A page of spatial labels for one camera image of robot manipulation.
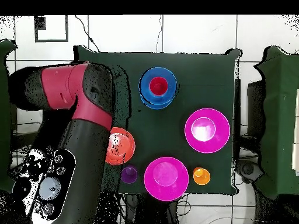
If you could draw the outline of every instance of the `magenta bowl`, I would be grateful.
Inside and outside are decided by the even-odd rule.
[[[230,138],[227,118],[212,108],[195,111],[186,121],[185,137],[198,152],[214,153],[224,147]]]
[[[187,168],[172,157],[157,158],[144,173],[144,185],[148,193],[161,201],[178,199],[187,190],[188,183]]]

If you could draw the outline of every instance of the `robot end effector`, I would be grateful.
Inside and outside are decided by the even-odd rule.
[[[13,191],[27,184],[29,192],[22,197],[26,215],[33,224],[39,218],[42,224],[93,224],[113,118],[109,69],[98,64],[27,67],[9,77],[9,94],[23,110],[72,111],[54,155],[33,145],[32,161],[26,159],[20,169]],[[46,161],[43,169],[40,160]],[[33,166],[40,168],[34,176]],[[64,172],[57,173],[58,168]]]

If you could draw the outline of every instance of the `floor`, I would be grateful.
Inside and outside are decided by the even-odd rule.
[[[151,51],[165,53],[225,53],[230,48],[243,51],[239,64],[241,79],[241,123],[247,125],[248,83],[261,79],[253,67],[267,46],[277,45],[288,53],[299,50],[296,16],[277,15],[125,15],[78,16],[100,51]],[[38,39],[65,39],[65,16],[46,16],[47,30]],[[75,16],[68,16],[68,42],[36,43],[33,16],[0,17],[0,39],[16,40],[18,49],[7,57],[11,74],[29,66],[63,64],[72,61],[73,45],[97,51]],[[41,111],[18,109],[18,123],[40,123]],[[39,124],[18,125],[18,132],[36,131]],[[242,126],[241,133],[246,133]],[[241,155],[248,155],[245,150]],[[251,185],[235,184],[239,193],[188,195],[178,206],[180,224],[252,224],[255,196]]]

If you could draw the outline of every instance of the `green table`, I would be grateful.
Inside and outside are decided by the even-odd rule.
[[[187,193],[232,195],[237,192],[231,186],[232,135],[218,152],[203,154],[189,146],[184,127],[194,111],[210,107],[227,117],[232,133],[234,68],[235,60],[241,54],[240,50],[231,49],[226,54],[156,54],[96,53],[81,46],[77,49],[76,59],[103,64],[111,69],[112,74],[122,68],[126,76],[118,78],[114,83],[128,83],[130,88],[130,93],[126,94],[116,85],[117,104],[126,108],[115,113],[113,126],[127,128],[135,139],[135,153],[127,164],[137,167],[138,179],[134,184],[125,184],[120,181],[122,166],[105,164],[102,190],[143,193],[146,167],[156,158],[171,156],[187,167],[190,178]],[[140,77],[152,67],[169,69],[178,82],[179,90],[173,102],[162,110],[145,106],[138,91]],[[123,120],[126,113],[130,117],[125,125],[119,119]],[[193,169],[197,166],[202,166],[211,173],[211,181],[205,186],[193,181]]]
[[[281,194],[299,194],[299,177],[291,168],[299,56],[286,54],[275,46],[267,48],[264,54],[256,68],[266,84],[266,130],[260,143],[265,174],[255,185],[266,197],[275,199]]]

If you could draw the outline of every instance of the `green cloth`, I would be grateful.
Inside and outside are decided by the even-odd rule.
[[[7,175],[11,164],[11,105],[8,95],[6,56],[16,48],[10,40],[0,41],[0,190],[11,191],[13,180]]]
[[[266,57],[256,66],[266,82],[266,131],[260,146],[265,174],[255,185],[264,196],[275,199],[279,194],[299,193],[299,177],[291,168],[299,56],[287,55],[275,46],[265,53]]]
[[[128,76],[131,96],[131,117],[128,131],[135,139],[134,156],[127,162],[137,167],[138,179],[134,184],[119,184],[120,193],[143,193],[144,172],[147,166],[161,156],[179,159],[189,173],[187,193],[235,194],[231,186],[232,135],[218,152],[196,152],[186,141],[184,127],[188,117],[196,110],[211,107],[221,111],[228,119],[232,133],[234,108],[234,65],[240,50],[231,49],[226,54],[155,54],[155,53],[110,53],[91,52],[78,46],[78,58],[103,64],[109,68],[120,66]],[[145,106],[138,91],[143,73],[152,67],[164,67],[176,76],[179,90],[173,102],[162,110]],[[211,181],[197,185],[193,169],[201,166],[211,174]],[[120,181],[121,166],[110,167],[109,179],[105,177],[102,188],[112,191]]]

